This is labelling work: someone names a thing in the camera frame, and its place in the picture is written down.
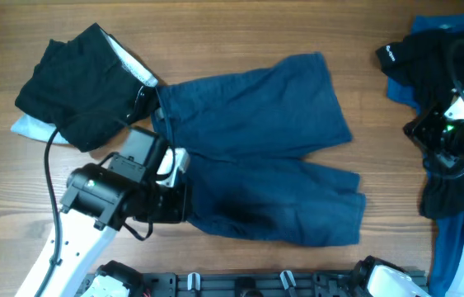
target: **blue cloth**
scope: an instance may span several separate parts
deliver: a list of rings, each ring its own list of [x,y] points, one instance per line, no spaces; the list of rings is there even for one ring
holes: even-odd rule
[[[359,175],[301,161],[352,138],[321,54],[158,93],[155,131],[192,157],[186,175],[195,227],[306,246],[359,241]]]
[[[464,14],[456,16],[417,16],[411,27],[411,33],[430,29],[449,29],[452,32],[464,31]],[[393,101],[406,104],[416,109],[417,114],[421,108],[413,98],[412,87],[406,87],[387,79],[387,96]],[[429,280],[429,293],[433,297],[444,297],[452,284],[461,260],[464,246],[464,212],[445,219],[437,219],[438,236],[435,243],[435,259],[431,279]]]

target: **wooden surface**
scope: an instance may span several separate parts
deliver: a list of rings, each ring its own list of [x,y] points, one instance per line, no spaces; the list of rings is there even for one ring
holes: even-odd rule
[[[415,15],[464,12],[464,2],[82,2],[9,5],[0,0],[6,4],[0,5],[0,296],[15,293],[52,224],[42,164],[45,145],[9,131],[21,115],[14,100],[49,39],[71,40],[93,22],[170,84],[321,51],[354,141],[309,159],[361,173],[361,191],[368,198],[359,245],[297,247],[208,236],[189,224],[157,225],[145,243],[122,231],[97,265],[114,259],[156,272],[310,271],[350,268],[373,254],[429,270],[436,228],[418,215],[424,184],[420,152],[401,131],[414,112],[385,97],[386,77],[373,51],[407,34]],[[54,147],[51,164],[58,196],[75,167],[108,149],[87,154]],[[145,226],[138,229],[145,231]]]

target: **navy fabric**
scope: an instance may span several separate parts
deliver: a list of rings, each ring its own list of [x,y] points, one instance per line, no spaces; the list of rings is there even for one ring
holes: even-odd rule
[[[359,175],[301,161],[351,140],[321,54],[158,93],[166,118],[152,115],[155,131],[192,157],[194,226],[307,246],[359,241]]]
[[[442,28],[453,32],[464,31],[464,14],[456,16],[417,16],[411,27],[411,33]],[[393,101],[406,104],[421,112],[419,104],[414,99],[412,87],[405,87],[387,79],[387,96]],[[464,212],[445,219],[437,219],[438,236],[435,242],[435,258],[429,293],[433,297],[444,297],[452,284],[461,260],[464,246]]]

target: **black cloth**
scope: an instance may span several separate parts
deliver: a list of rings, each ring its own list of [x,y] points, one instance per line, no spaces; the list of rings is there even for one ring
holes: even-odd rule
[[[321,54],[157,90],[155,131],[191,156],[195,227],[314,247],[358,243],[359,175],[302,161],[352,139]]]
[[[464,39],[464,31],[451,33],[431,30],[408,35],[402,42],[392,42],[376,51],[382,71],[404,86],[412,86],[415,100],[423,110],[435,102],[450,106],[454,88],[446,67],[449,46]],[[457,77],[464,86],[464,47],[458,47],[453,65]],[[424,188],[419,212],[426,218],[442,219],[464,211],[464,174],[458,178],[439,166],[430,156],[424,160],[429,179]]]
[[[46,123],[80,151],[97,149],[123,126],[148,117],[158,107],[155,91],[125,69],[102,29],[93,24],[67,43],[51,40],[16,106]],[[97,111],[97,114],[79,116]]]

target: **white logo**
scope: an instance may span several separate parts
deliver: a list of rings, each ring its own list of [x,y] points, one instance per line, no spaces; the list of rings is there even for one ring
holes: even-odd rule
[[[392,60],[393,62],[395,62],[395,56],[394,56],[393,53],[391,52],[390,48],[391,48],[391,46],[389,46],[389,45],[386,46],[386,51],[387,51],[387,53],[389,53],[389,57],[391,58],[391,60]]]

